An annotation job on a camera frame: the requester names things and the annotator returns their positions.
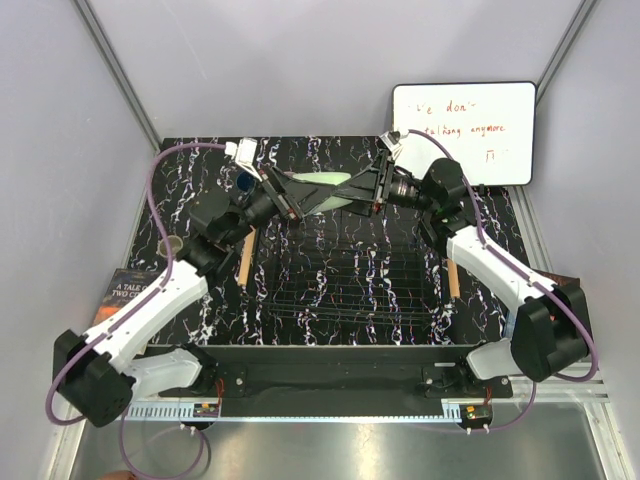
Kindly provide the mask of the light green cup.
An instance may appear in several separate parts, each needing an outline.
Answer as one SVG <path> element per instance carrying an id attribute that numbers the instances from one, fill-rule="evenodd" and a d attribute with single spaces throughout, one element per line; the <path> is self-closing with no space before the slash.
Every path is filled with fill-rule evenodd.
<path id="1" fill-rule="evenodd" d="M 319 183 L 321 185 L 339 185 L 342 182 L 349 180 L 351 178 L 351 174 L 348 172 L 308 172 L 308 173 L 295 173 L 292 171 L 286 172 L 286 175 L 289 177 L 301 180 Z M 324 200 L 322 203 L 314 207 L 309 215 L 318 215 L 322 212 L 328 210 L 336 210 L 346 206 L 349 206 L 352 203 L 351 200 L 347 200 L 339 197 L 329 197 Z"/>

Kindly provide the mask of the dark blue mug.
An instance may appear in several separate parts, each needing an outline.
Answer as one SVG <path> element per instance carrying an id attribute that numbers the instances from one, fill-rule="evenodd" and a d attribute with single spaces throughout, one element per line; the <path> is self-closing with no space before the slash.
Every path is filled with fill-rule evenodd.
<path id="1" fill-rule="evenodd" d="M 243 171 L 236 178 L 236 186 L 245 196 L 250 196 L 257 186 L 257 180 L 252 174 Z"/>

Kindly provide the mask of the beige mug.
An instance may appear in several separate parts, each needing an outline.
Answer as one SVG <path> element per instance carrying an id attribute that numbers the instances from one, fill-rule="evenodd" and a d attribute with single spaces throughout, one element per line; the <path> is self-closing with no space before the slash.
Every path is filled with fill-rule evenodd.
<path id="1" fill-rule="evenodd" d="M 175 257 L 184 246 L 183 239 L 177 235 L 169 235 L 167 241 L 168 244 L 165 244 L 165 241 L 160 239 L 156 249 L 156 253 L 164 259 L 167 259 L 169 255 Z"/>

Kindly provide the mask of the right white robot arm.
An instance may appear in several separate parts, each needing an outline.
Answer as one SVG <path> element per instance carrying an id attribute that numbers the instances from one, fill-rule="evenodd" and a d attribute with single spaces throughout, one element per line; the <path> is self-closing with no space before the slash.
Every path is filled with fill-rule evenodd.
<path id="1" fill-rule="evenodd" d="M 513 316 L 505 338 L 474 348 L 454 371 L 463 395 L 480 394 L 499 376 L 523 375 L 533 382 L 563 378 L 572 364 L 597 358 L 582 289 L 539 274 L 485 233 L 472 188 L 455 160 L 435 160 L 417 181 L 383 155 L 334 193 L 368 213 L 386 204 L 418 211 L 424 242 L 475 276 Z"/>

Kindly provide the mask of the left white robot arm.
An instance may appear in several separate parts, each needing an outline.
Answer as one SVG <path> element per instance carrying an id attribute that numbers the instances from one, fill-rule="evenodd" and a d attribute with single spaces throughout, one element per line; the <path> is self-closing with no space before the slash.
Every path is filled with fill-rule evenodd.
<path id="1" fill-rule="evenodd" d="M 218 362 L 202 348 L 184 344 L 146 358 L 139 355 L 142 348 L 226 279 L 239 261 L 239 244 L 252 231 L 276 215 L 298 220 L 347 205 L 335 191 L 350 178 L 267 168 L 255 175 L 253 191 L 241 203 L 218 186 L 202 192 L 190 210 L 191 238 L 168 258 L 158 278 L 84 334 L 67 330 L 56 339 L 50 392 L 60 394 L 82 419 L 104 427 L 140 398 L 171 389 L 196 396 L 214 390 Z"/>

